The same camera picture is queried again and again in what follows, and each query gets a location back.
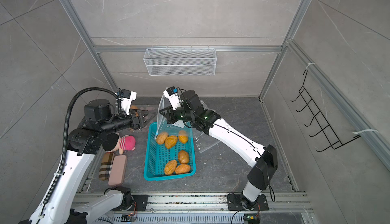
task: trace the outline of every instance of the white zip tie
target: white zip tie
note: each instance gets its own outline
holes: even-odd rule
[[[311,64],[315,64],[315,63],[307,63],[307,67],[305,68],[305,70],[307,70],[307,68],[311,65]]]
[[[360,133],[362,133],[362,132],[368,132],[368,131],[372,131],[372,132],[377,132],[377,133],[379,133],[379,131],[378,131],[378,130],[375,130],[375,129],[364,129],[364,130],[362,130],[362,131],[352,132],[352,133],[353,133],[353,134],[360,134]]]

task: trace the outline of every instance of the white wire basket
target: white wire basket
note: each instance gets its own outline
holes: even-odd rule
[[[148,48],[144,62],[151,76],[214,75],[217,53],[213,48]]]

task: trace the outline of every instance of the potato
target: potato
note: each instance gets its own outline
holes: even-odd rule
[[[161,132],[156,137],[156,143],[163,144],[165,142],[165,139],[168,138],[167,132]]]
[[[171,135],[171,136],[169,136],[168,138],[165,139],[164,143],[165,143],[165,147],[167,149],[170,149],[173,146],[175,146],[177,142],[178,142],[178,137],[176,137],[174,135]]]
[[[184,130],[179,131],[179,141],[184,144],[188,142],[188,134],[186,131]]]
[[[187,151],[181,150],[178,154],[180,164],[187,164],[190,162],[190,155]]]
[[[165,165],[165,168],[164,168],[164,173],[165,173],[165,175],[167,175],[167,176],[172,175],[173,172],[175,171],[177,165],[178,165],[178,162],[177,162],[176,160],[171,160],[171,161],[169,161],[169,162]]]
[[[178,165],[178,167],[175,170],[175,173],[176,174],[184,174],[184,173],[188,173],[190,170],[191,170],[191,167],[189,165],[181,164],[181,165]]]

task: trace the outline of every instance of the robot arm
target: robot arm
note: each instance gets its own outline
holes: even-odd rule
[[[245,208],[251,208],[261,191],[267,188],[278,168],[276,149],[271,145],[264,147],[250,140],[232,128],[219,114],[204,109],[193,90],[184,91],[180,96],[178,90],[182,91],[175,87],[164,91],[171,106],[160,110],[160,114],[167,119],[168,124],[174,124],[179,120],[189,122],[195,129],[226,144],[252,167],[247,175],[248,182],[241,193],[241,204]]]
[[[88,88],[85,91],[96,89],[104,91],[101,88]],[[71,104],[74,104],[80,95],[80,92],[77,93]],[[60,170],[57,170],[50,184],[50,186],[55,184],[55,187],[53,189],[49,187],[45,194],[49,196],[49,200],[45,203],[46,197],[42,199],[30,217],[31,222],[27,223],[91,223],[115,207],[127,209],[131,206],[132,197],[129,189],[116,188],[89,203],[88,206],[77,207],[71,211],[77,188],[100,146],[103,146],[105,151],[112,150],[119,138],[117,134],[114,134],[115,132],[125,128],[141,129],[155,115],[145,110],[130,109],[131,101],[136,98],[135,92],[118,90],[116,95],[118,95],[118,104],[123,106],[123,111],[119,111],[118,114],[111,113],[113,105],[108,100],[93,100],[85,105],[83,121],[67,137],[63,174],[59,175]]]

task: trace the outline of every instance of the black wire rack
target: black wire rack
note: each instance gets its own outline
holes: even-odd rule
[[[319,126],[319,128],[320,128],[320,131],[319,131],[318,133],[314,134],[314,135],[309,135],[309,137],[315,137],[315,136],[317,136],[319,133],[322,132],[322,133],[324,134],[326,140],[328,141],[329,146],[326,147],[326,148],[324,148],[323,150],[317,150],[317,152],[322,152],[322,151],[324,151],[324,150],[326,150],[326,149],[329,149],[330,147],[331,147],[332,149],[338,149],[338,148],[340,148],[341,146],[344,146],[344,145],[346,145],[347,143],[350,143],[350,142],[352,142],[353,140],[360,138],[360,135],[356,135],[355,137],[353,137],[353,139],[351,139],[350,141],[348,141],[348,142],[346,142],[346,143],[341,142],[341,140],[339,139],[339,137],[337,136],[337,134],[336,134],[335,131],[333,130],[332,126],[329,124],[327,118],[324,116],[324,114],[322,113],[322,111],[319,109],[317,103],[313,100],[313,98],[311,97],[311,95],[309,94],[309,92],[308,92],[308,91],[306,90],[306,88],[305,88],[305,81],[306,81],[306,77],[307,77],[307,70],[304,71],[303,75],[305,76],[305,78],[304,78],[304,80],[303,80],[302,87],[298,90],[298,91],[299,91],[299,95],[298,95],[298,97],[295,98],[295,100],[290,100],[290,101],[291,101],[291,102],[294,102],[294,101],[296,101],[299,97],[301,97],[301,98],[303,99],[303,101],[305,101],[305,106],[304,106],[301,110],[296,110],[296,111],[297,111],[297,112],[301,112],[301,111],[304,110],[306,107],[309,108],[310,112],[311,112],[312,115],[313,115],[313,118],[312,118],[312,120],[310,121],[309,125],[306,125],[306,124],[305,124],[306,127],[309,127],[309,126],[313,123],[314,120],[317,122],[317,124],[318,124],[318,126]],[[302,95],[303,92],[306,92],[306,93],[307,93],[308,97],[310,98],[309,101],[307,101],[307,100],[303,97],[303,95]],[[314,109],[312,110],[312,108],[310,108],[310,105],[309,105],[310,102],[312,102],[312,104],[314,104],[314,106],[318,109],[318,112],[317,112],[317,113],[314,114],[314,112],[313,112]],[[326,121],[324,127],[322,127],[321,124],[320,124],[319,121],[318,121],[317,116],[319,116],[319,115],[322,115],[322,117],[323,117],[323,118],[325,119],[325,121]],[[324,130],[327,129],[327,128],[330,128],[331,132],[333,132],[333,134],[334,134],[334,136],[335,136],[335,138],[336,138],[336,142],[331,143],[331,141],[329,140],[328,135],[327,135],[327,134],[325,133],[325,131],[324,131]]]

